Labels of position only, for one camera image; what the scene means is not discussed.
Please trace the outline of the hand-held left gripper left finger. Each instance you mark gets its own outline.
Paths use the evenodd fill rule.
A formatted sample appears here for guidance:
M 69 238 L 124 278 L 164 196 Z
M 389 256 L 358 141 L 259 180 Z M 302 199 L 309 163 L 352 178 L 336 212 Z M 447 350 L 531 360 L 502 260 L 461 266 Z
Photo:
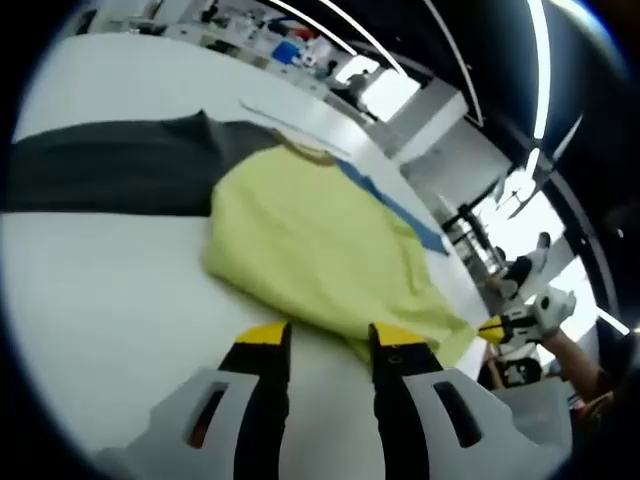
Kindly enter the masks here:
M 276 479 L 289 414 L 292 326 L 238 336 L 216 368 L 201 369 L 154 406 L 142 434 L 105 448 L 109 479 Z

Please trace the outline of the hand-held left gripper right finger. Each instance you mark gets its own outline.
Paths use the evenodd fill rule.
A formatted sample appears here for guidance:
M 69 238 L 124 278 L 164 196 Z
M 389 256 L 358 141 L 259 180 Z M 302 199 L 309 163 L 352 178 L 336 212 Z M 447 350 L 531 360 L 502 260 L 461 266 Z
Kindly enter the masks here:
M 510 408 L 421 336 L 368 327 L 374 414 L 388 479 L 546 479 L 550 450 L 515 426 Z

